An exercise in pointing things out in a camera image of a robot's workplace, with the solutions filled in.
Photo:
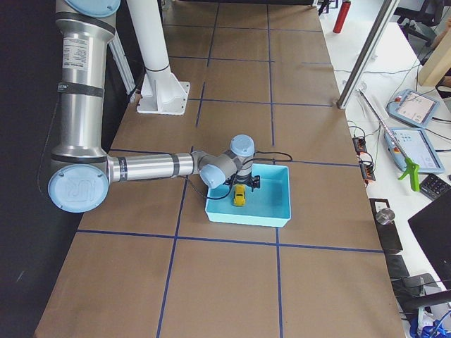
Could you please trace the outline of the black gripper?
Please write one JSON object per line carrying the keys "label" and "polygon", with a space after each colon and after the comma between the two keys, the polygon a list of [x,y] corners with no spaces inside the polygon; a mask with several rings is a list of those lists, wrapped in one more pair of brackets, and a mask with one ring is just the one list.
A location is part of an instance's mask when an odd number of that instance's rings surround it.
{"label": "black gripper", "polygon": [[243,184],[243,185],[247,185],[248,187],[251,187],[251,191],[253,192],[255,189],[259,189],[260,188],[260,183],[259,182],[254,182],[254,177],[252,176],[251,173],[246,174],[246,175],[238,175],[235,174],[234,178],[232,180],[227,180],[225,182],[225,185],[228,186],[228,192],[231,193],[233,186],[235,184]]}

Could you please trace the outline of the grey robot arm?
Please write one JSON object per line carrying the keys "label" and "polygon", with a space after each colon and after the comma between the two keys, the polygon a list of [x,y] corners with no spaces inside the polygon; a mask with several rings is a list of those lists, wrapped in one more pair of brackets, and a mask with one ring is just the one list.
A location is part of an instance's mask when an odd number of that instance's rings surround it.
{"label": "grey robot arm", "polygon": [[48,193],[64,211],[84,213],[99,206],[114,182],[198,175],[211,189],[222,184],[259,188],[253,175],[254,141],[232,138],[218,156],[188,154],[109,156],[101,147],[107,46],[116,36],[119,1],[57,1],[56,24],[63,35],[62,79],[58,85],[61,141],[51,152]]}

